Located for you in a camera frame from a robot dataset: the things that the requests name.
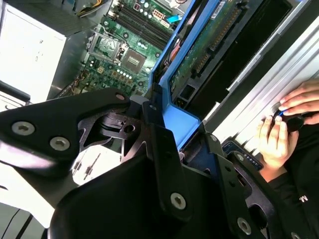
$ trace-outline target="chip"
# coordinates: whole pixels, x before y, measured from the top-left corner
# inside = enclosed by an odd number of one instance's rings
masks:
[[[139,4],[137,4],[137,3],[134,5],[134,9],[135,9],[136,11],[140,10],[140,8],[141,8],[141,5],[139,5]]]
[[[145,56],[135,50],[129,49],[122,60],[122,66],[135,73],[139,73],[145,61]]]

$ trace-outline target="white label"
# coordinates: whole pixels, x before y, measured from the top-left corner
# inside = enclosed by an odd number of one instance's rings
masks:
[[[225,5],[226,1],[221,1],[220,4],[218,5],[218,7],[216,8],[215,12],[213,13],[213,15],[211,16],[211,19],[215,19],[217,17],[217,15],[219,14],[219,12],[221,11],[221,9],[223,8],[223,6]]]
[[[169,28],[169,24],[168,24],[166,21],[162,20],[162,21],[160,21],[160,23],[161,23],[164,27]]]

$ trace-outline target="silver screw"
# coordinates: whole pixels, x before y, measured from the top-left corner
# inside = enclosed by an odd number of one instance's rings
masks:
[[[243,218],[238,218],[237,219],[237,224],[239,226],[239,228],[246,234],[246,235],[250,235],[251,234],[251,228],[250,225],[248,224],[248,222],[243,219]]]
[[[156,111],[156,107],[155,107],[155,106],[150,105],[150,107],[151,107],[153,110],[155,110],[155,111]]]
[[[238,157],[238,159],[239,159],[240,161],[244,161],[244,157],[241,156],[240,154],[237,154],[237,157]]]
[[[50,140],[50,145],[53,149],[57,151],[65,151],[70,147],[70,141],[64,137],[54,137]]]
[[[215,141],[215,142],[217,141],[217,138],[216,138],[215,136],[211,135],[210,137],[211,137],[211,139],[212,139],[213,141]]]
[[[19,121],[12,125],[12,131],[16,134],[27,136],[35,132],[35,127],[33,124],[25,121]]]
[[[125,100],[125,97],[120,95],[120,94],[116,94],[115,96],[116,96],[116,98],[118,98],[121,101]]]
[[[179,193],[172,193],[170,201],[177,209],[184,210],[186,208],[185,198]]]
[[[296,233],[291,233],[291,237],[292,239],[300,239],[300,236],[298,236]]]

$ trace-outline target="metal panel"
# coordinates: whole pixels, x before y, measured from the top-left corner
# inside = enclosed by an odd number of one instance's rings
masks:
[[[253,90],[237,105],[214,131],[221,141],[236,136],[247,140],[247,150],[255,147],[255,128],[266,115],[273,114],[273,106],[302,82],[319,74],[319,17],[304,31],[289,50],[268,71]]]

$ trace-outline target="blue drive cage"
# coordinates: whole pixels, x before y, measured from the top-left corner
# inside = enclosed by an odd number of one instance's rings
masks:
[[[174,34],[172,35],[166,48],[164,49],[162,55],[160,56],[159,60],[155,64],[150,75],[149,86],[153,82],[154,73],[157,67],[159,67],[164,56],[168,53],[168,50],[174,44],[175,37],[182,30],[184,24],[186,23],[186,19],[188,19],[189,17],[188,15],[191,14],[192,12],[191,10],[194,7],[194,4],[196,1],[197,0],[193,0],[192,3],[190,4],[184,17],[180,21],[178,27],[176,28]],[[182,148],[182,146],[196,131],[196,129],[201,124],[201,121],[196,116],[188,113],[187,111],[173,104],[171,99],[169,82],[172,79],[173,75],[175,74],[177,68],[179,67],[179,65],[182,63],[183,59],[187,55],[188,51],[191,49],[195,40],[197,39],[201,31],[204,29],[208,20],[211,18],[218,3],[219,3],[219,0],[208,0],[205,8],[203,9],[202,13],[200,14],[199,18],[197,19],[196,23],[191,29],[184,44],[180,48],[175,59],[173,60],[173,62],[171,63],[171,65],[169,66],[169,68],[167,69],[167,71],[165,72],[165,74],[163,75],[159,83],[163,89],[163,117],[164,117],[165,127],[173,132],[178,150]]]

